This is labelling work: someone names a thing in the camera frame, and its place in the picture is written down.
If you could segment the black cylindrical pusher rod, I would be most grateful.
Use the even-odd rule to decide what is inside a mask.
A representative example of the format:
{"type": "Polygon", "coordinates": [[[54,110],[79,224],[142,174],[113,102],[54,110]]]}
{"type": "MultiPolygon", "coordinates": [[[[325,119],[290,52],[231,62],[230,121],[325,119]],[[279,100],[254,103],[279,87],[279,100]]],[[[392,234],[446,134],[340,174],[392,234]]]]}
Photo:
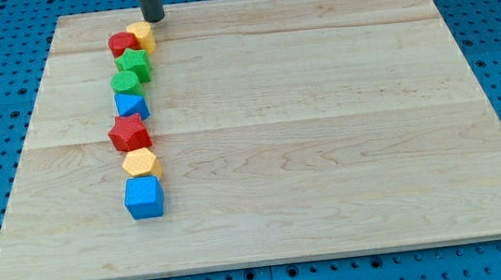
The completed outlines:
{"type": "Polygon", "coordinates": [[[165,18],[162,0],[139,0],[142,17],[148,23],[160,22],[165,18]]]}

